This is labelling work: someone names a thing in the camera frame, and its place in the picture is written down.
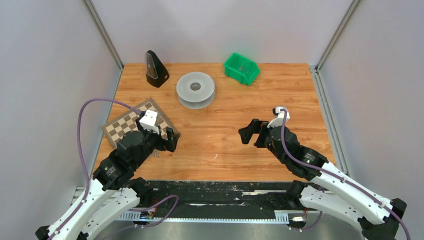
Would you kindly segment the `grey perforated cable spool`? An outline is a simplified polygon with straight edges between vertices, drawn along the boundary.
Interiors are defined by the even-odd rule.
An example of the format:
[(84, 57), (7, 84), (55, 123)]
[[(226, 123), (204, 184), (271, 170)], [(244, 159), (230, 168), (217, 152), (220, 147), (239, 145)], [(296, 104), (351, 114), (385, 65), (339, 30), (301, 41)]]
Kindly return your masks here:
[(176, 83), (176, 93), (180, 103), (189, 109), (203, 109), (215, 98), (215, 82), (204, 72), (189, 72)]

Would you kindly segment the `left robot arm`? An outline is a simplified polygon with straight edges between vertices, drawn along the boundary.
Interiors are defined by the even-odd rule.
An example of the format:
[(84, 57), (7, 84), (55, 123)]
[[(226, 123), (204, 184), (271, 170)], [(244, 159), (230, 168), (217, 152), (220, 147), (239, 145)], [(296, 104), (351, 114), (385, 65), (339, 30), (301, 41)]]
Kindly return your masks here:
[(166, 128), (167, 138), (152, 130), (129, 131), (117, 148), (94, 171), (77, 201), (54, 224), (41, 226), (39, 240), (93, 240), (122, 213), (147, 207), (153, 201), (146, 180), (133, 179), (135, 171), (155, 151), (174, 152), (180, 133)]

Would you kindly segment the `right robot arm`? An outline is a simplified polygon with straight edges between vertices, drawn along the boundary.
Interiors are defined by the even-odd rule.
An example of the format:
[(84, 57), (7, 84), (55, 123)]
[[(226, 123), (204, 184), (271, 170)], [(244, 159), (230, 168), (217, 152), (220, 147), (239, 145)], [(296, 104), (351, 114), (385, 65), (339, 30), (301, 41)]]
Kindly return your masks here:
[(301, 145), (281, 119), (268, 122), (254, 118), (238, 133), (245, 145), (258, 134), (255, 147), (268, 149), (295, 176), (331, 192), (326, 194), (311, 185), (293, 181), (285, 195), (290, 208), (298, 209), (302, 205), (327, 213), (352, 225), (366, 240), (394, 240), (399, 228), (411, 239), (402, 220), (407, 207), (403, 200), (388, 199), (366, 189), (325, 156)]

